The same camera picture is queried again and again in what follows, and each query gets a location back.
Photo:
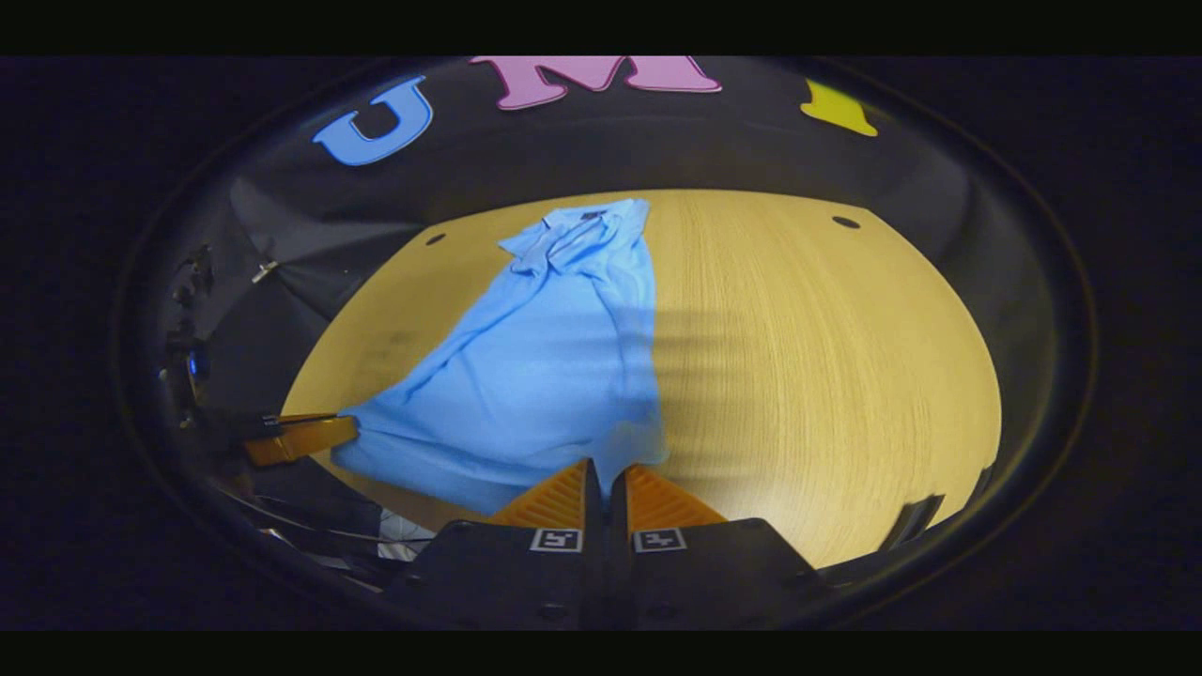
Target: wood grain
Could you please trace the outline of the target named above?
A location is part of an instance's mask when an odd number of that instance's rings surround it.
[[[338,410],[400,381],[510,260],[499,239],[551,209],[624,197],[651,203],[665,476],[727,518],[767,518],[817,567],[875,551],[906,502],[945,494],[935,522],[963,508],[1001,423],[983,339],[887,224],[801,197],[609,192],[433,226],[335,318],[284,413]],[[481,518],[316,459],[427,528]]]

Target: wooden table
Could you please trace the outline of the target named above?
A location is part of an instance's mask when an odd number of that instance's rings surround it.
[[[964,506],[1001,425],[980,332],[887,224],[801,197],[608,192],[432,226],[347,302],[284,413],[339,410],[400,381],[508,262],[498,241],[554,208],[625,197],[651,204],[666,478],[727,518],[767,518],[816,567],[875,551],[906,502],[944,494],[935,522]],[[482,518],[315,457],[427,528]]]

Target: yellow letter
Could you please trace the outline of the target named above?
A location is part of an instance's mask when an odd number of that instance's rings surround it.
[[[876,136],[876,128],[868,124],[859,101],[829,87],[807,79],[810,85],[810,102],[802,103],[802,112],[814,119],[850,129],[864,136]]]

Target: letter m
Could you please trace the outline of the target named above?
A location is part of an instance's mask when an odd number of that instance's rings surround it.
[[[635,89],[700,94],[722,90],[716,79],[706,77],[691,57],[476,57],[471,63],[493,64],[505,84],[505,96],[496,107],[518,111],[567,95],[566,87],[547,82],[545,70],[591,91],[605,91],[626,59],[635,66],[626,84]]]

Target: blue letter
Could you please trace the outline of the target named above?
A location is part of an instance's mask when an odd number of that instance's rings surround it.
[[[321,143],[335,160],[352,167],[370,165],[400,150],[421,136],[434,119],[434,109],[417,90],[423,79],[426,76],[417,76],[371,100],[373,105],[383,103],[392,108],[399,120],[397,129],[380,138],[363,136],[351,121],[358,114],[355,112],[346,113],[326,125],[313,137],[313,142]]]

